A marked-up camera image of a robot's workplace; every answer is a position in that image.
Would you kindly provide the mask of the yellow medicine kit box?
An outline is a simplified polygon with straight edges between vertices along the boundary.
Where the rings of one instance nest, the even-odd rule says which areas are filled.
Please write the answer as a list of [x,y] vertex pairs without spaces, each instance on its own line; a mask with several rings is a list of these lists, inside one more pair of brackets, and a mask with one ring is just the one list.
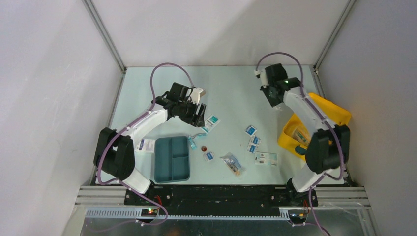
[[348,125],[352,117],[347,110],[314,93],[302,96],[298,90],[287,91],[283,103],[294,114],[284,126],[278,138],[278,144],[304,162],[306,161],[305,155],[297,153],[296,147],[308,149],[311,140],[308,146],[304,146],[293,139],[292,132],[297,126],[304,127],[312,138],[313,134],[319,130],[325,131],[330,128]]

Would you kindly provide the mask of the twisted teal wrapper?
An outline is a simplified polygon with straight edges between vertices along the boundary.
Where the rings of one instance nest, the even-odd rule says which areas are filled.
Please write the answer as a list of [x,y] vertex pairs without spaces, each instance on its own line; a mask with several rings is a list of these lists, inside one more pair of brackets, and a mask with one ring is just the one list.
[[197,148],[195,139],[198,139],[200,137],[205,137],[206,135],[207,135],[206,133],[198,133],[192,136],[188,136],[187,140],[188,140],[188,144],[190,145],[191,150],[195,150]]

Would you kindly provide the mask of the teal divided plastic tray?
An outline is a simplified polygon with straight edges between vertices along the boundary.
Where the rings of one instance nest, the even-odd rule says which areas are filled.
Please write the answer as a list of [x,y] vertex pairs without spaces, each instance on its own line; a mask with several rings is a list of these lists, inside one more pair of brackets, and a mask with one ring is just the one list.
[[157,183],[187,181],[190,178],[188,138],[159,138],[154,149],[154,180]]

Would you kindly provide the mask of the white flat labelled packet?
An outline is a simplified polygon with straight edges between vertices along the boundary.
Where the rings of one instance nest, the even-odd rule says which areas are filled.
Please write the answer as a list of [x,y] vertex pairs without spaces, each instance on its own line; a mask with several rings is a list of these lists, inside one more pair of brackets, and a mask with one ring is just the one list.
[[276,153],[256,152],[255,164],[266,166],[277,166],[278,157]]

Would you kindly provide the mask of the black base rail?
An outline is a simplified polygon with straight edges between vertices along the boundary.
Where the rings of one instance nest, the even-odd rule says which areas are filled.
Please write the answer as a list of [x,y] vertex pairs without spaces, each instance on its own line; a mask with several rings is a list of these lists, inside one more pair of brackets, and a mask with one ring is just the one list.
[[170,216],[280,216],[280,207],[316,207],[316,192],[297,192],[287,185],[152,184],[141,198],[127,190],[126,206],[150,206],[155,200]]

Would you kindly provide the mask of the white medicine box blue label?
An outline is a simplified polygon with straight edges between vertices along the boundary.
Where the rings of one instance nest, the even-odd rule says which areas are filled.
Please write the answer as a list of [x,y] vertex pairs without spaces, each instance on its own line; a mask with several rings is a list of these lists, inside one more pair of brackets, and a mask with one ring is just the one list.
[[141,139],[134,150],[136,152],[154,153],[155,142],[156,140],[154,139]]

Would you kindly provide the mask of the cotton swabs bag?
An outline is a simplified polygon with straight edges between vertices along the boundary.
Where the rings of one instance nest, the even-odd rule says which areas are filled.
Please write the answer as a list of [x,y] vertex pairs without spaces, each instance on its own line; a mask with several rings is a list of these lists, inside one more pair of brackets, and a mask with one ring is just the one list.
[[228,166],[229,170],[237,177],[245,171],[245,168],[240,164],[238,159],[232,154],[227,153],[226,155],[220,157],[220,159]]

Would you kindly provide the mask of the teal gauze dressing packet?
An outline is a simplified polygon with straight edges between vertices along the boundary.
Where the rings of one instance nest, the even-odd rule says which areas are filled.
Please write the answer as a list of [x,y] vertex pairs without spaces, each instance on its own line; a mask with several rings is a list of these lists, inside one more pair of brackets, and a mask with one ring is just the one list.
[[220,123],[220,121],[221,120],[217,116],[211,115],[206,119],[205,124],[202,127],[202,129],[206,133],[209,133],[212,129],[214,129]]

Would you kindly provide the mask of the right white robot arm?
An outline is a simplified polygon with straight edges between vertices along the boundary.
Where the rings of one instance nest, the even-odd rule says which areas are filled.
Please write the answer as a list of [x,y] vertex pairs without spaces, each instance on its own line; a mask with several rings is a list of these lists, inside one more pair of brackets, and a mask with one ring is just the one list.
[[333,170],[342,170],[348,161],[348,123],[352,115],[314,93],[307,93],[300,79],[288,77],[281,64],[256,69],[255,76],[261,80],[260,91],[272,107],[286,105],[294,113],[278,143],[306,162],[289,180],[291,188],[286,192],[288,203],[298,206],[305,200],[306,191]]

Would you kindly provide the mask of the bag with beige gauze roll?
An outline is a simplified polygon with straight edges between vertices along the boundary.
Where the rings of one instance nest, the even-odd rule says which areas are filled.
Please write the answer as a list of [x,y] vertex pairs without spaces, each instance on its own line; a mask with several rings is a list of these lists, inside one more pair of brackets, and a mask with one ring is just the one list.
[[311,140],[309,132],[301,126],[297,126],[293,130],[292,138],[298,141],[299,143],[303,144],[304,146],[308,146]]

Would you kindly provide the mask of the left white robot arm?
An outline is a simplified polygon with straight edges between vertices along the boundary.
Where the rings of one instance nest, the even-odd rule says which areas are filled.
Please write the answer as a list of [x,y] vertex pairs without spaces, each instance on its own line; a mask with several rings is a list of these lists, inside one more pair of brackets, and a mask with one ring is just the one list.
[[135,168],[135,147],[154,128],[173,117],[194,127],[203,127],[206,105],[201,103],[201,98],[205,93],[200,87],[173,83],[162,96],[154,96],[148,109],[125,127],[120,130],[103,128],[93,160],[99,183],[109,183],[101,179],[104,171],[127,188],[137,191],[136,198],[142,204],[153,203],[155,191],[150,188],[151,180]]

